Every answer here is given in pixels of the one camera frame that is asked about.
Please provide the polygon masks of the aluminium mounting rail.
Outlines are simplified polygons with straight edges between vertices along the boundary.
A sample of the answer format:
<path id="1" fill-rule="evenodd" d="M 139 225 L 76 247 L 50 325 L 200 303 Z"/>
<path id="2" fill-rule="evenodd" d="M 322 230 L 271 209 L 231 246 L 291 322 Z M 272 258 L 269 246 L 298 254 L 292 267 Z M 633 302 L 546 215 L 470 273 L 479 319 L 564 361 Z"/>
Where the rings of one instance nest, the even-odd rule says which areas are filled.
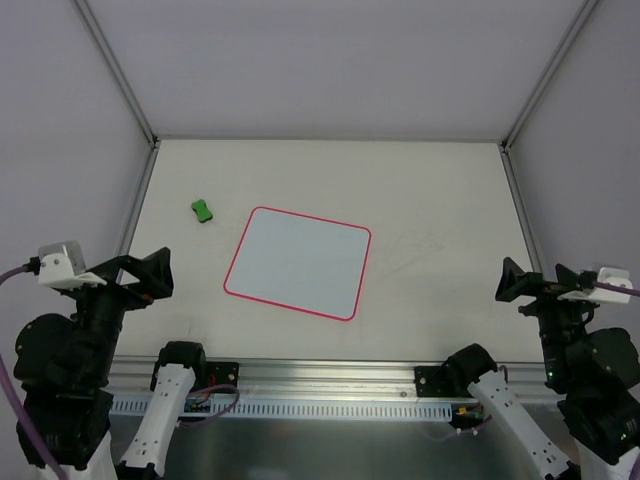
<path id="1" fill-rule="evenodd" d="M 155 358 L 116 356 L 107 389 L 114 393 L 150 391 Z M 242 400 L 414 401 L 414 370 L 437 369 L 441 362 L 321 361 L 214 359 L 235 362 L 235 380 Z M 551 404 L 560 396 L 544 385 L 540 363 L 507 363 L 509 389 L 525 404 Z"/>

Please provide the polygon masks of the left aluminium frame post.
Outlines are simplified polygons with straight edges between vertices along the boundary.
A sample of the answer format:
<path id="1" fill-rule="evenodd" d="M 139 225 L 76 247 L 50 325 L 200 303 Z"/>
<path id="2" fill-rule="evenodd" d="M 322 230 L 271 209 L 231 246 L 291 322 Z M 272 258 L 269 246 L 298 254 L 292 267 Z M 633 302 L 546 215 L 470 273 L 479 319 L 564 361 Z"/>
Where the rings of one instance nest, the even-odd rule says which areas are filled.
<path id="1" fill-rule="evenodd" d="M 70 4 L 75 9 L 84 28 L 86 29 L 94 47 L 104 63 L 112 81 L 122 96 L 129 112 L 133 116 L 135 123 L 143 135 L 146 143 L 155 148 L 158 142 L 157 134 L 154 132 L 143 108 L 134 93 L 134 90 L 107 38 L 100 21 L 92 8 L 91 2 L 86 0 L 71 0 Z"/>

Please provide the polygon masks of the right aluminium frame post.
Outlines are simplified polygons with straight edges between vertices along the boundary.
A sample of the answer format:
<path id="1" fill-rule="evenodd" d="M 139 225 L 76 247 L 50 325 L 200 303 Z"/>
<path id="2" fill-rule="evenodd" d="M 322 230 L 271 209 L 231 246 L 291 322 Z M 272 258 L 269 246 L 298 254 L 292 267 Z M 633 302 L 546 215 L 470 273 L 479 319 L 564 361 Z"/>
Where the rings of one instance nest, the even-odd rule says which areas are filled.
<path id="1" fill-rule="evenodd" d="M 579 8 L 564 30 L 560 40 L 554 47 L 514 122 L 501 141 L 501 147 L 506 153 L 509 153 L 515 145 L 530 117 L 542 101 L 547 89 L 551 86 L 551 83 L 564 64 L 564 61 L 569 56 L 575 43 L 591 21 L 591 18 L 600 4 L 601 2 L 599 0 L 584 0 L 580 2 Z"/>

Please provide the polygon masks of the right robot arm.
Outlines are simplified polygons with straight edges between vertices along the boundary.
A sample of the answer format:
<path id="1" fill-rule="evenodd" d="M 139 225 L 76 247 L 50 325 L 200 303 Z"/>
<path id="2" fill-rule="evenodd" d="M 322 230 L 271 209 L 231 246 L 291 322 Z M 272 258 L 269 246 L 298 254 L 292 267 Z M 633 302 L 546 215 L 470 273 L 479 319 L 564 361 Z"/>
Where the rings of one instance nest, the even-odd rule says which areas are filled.
<path id="1" fill-rule="evenodd" d="M 471 396 L 528 457 L 541 479 L 636 479 L 639 476 L 639 351 L 623 328 L 588 331 L 603 304 L 626 305 L 638 296 L 628 271 L 615 267 L 575 272 L 558 264 L 549 281 L 505 258 L 498 302 L 531 298 L 518 311 L 538 323 L 545 385 L 578 448 L 573 462 L 512 393 L 505 369 L 472 344 L 441 366 L 445 388 Z"/>

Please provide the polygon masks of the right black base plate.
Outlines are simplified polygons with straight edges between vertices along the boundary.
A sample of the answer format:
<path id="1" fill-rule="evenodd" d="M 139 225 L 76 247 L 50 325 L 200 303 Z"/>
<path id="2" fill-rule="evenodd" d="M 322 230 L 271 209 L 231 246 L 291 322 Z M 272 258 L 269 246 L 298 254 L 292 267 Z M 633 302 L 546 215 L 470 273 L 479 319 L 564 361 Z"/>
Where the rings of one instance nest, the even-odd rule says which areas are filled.
<path id="1" fill-rule="evenodd" d="M 471 378 L 451 366 L 416 366 L 414 383 L 419 398 L 471 398 Z"/>

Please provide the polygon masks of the pink framed whiteboard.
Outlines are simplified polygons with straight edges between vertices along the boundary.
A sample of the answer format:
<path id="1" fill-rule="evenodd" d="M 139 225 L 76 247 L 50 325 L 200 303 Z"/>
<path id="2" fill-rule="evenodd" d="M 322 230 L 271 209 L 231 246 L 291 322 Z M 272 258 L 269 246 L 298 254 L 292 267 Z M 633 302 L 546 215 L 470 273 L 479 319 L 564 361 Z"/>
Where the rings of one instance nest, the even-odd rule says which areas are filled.
<path id="1" fill-rule="evenodd" d="M 358 310 L 371 242 L 364 226 L 258 206 L 223 288 L 238 298 L 349 322 Z"/>

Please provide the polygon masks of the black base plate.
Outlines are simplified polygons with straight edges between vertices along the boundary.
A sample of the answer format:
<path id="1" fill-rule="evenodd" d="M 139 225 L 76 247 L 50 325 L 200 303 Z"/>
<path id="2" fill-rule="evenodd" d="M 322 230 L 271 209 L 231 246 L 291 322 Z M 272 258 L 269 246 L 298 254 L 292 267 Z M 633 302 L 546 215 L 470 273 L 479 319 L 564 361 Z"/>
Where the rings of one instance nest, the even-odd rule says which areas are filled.
<path id="1" fill-rule="evenodd" d="M 414 383 L 419 398 L 471 398 L 471 378 L 451 366 L 416 366 Z"/>
<path id="2" fill-rule="evenodd" d="M 239 379 L 239 364 L 237 362 L 224 362 L 224 361 L 204 361 L 194 362 L 190 360 L 177 361 L 177 360 L 157 360 L 154 364 L 150 390 L 155 391 L 156 387 L 160 384 L 160 369 L 167 365 L 175 364 L 179 369 L 189 369 L 194 367 L 195 380 L 188 391 L 189 395 L 196 394 L 197 392 L 204 390 L 208 387 L 220 387 L 221 393 L 231 394 L 233 390 L 231 387 L 238 385 Z"/>

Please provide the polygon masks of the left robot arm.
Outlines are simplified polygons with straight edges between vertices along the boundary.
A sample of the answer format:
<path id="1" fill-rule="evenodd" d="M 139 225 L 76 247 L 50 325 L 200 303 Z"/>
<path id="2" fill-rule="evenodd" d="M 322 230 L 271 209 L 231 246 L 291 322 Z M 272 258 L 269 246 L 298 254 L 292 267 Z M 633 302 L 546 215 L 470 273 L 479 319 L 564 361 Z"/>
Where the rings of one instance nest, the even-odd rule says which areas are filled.
<path id="1" fill-rule="evenodd" d="M 76 305 L 73 317 L 36 317 L 15 342 L 13 376 L 26 393 L 17 433 L 27 461 L 44 478 L 162 478 L 187 396 L 208 379 L 203 346 L 170 341 L 160 350 L 150 403 L 119 461 L 111 458 L 114 396 L 106 388 L 126 313 L 173 294 L 170 249 L 88 268 L 79 244 L 62 242 L 40 248 L 19 270 Z"/>

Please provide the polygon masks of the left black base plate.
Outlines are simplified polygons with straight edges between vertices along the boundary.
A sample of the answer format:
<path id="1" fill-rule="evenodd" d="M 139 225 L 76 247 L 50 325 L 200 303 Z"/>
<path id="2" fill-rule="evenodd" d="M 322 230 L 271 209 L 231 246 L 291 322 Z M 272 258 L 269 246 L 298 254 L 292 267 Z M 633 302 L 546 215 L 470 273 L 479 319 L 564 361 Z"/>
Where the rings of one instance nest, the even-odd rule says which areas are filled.
<path id="1" fill-rule="evenodd" d="M 189 369 L 194 367 L 195 380 L 188 391 L 189 395 L 196 394 L 197 392 L 204 390 L 208 387 L 220 387 L 221 393 L 231 394 L 233 390 L 231 387 L 238 385 L 239 379 L 239 364 L 237 362 L 224 362 L 224 361 L 204 361 L 194 362 L 190 360 L 177 361 L 177 360 L 157 360 L 154 364 L 150 390 L 155 391 L 156 387 L 160 384 L 160 369 L 167 365 L 175 364 L 179 369 Z"/>

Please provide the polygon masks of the aluminium frame post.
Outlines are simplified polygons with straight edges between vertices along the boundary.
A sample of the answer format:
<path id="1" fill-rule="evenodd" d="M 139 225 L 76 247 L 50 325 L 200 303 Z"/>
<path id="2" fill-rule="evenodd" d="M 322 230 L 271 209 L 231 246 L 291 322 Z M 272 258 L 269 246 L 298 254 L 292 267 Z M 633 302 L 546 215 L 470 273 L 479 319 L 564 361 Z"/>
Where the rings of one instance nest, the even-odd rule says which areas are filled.
<path id="1" fill-rule="evenodd" d="M 135 123 L 143 135 L 146 143 L 155 148 L 158 142 L 157 134 L 154 132 L 143 108 L 134 93 L 134 90 L 107 38 L 100 21 L 92 8 L 91 2 L 86 0 L 71 0 L 70 4 L 75 9 L 84 28 L 86 29 L 94 47 L 104 63 L 112 81 L 122 96 L 129 112 L 133 116 Z"/>
<path id="2" fill-rule="evenodd" d="M 501 147 L 506 153 L 509 153 L 515 145 L 530 117 L 542 101 L 547 89 L 551 86 L 551 83 L 564 64 L 564 61 L 569 56 L 575 43 L 591 21 L 591 18 L 600 4 L 601 2 L 599 0 L 584 0 L 580 2 L 579 8 L 564 30 L 560 40 L 554 47 L 514 122 L 501 141 Z"/>

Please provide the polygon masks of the green whiteboard eraser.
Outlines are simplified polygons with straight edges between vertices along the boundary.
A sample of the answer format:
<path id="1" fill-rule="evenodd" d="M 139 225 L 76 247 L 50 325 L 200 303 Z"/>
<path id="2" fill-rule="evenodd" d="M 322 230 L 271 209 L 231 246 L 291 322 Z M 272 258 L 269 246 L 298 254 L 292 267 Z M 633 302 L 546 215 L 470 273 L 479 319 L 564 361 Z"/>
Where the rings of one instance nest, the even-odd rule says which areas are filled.
<path id="1" fill-rule="evenodd" d="M 199 223 L 206 223 L 214 218 L 213 212 L 209 209 L 204 199 L 198 199 L 192 202 L 190 208 Z"/>

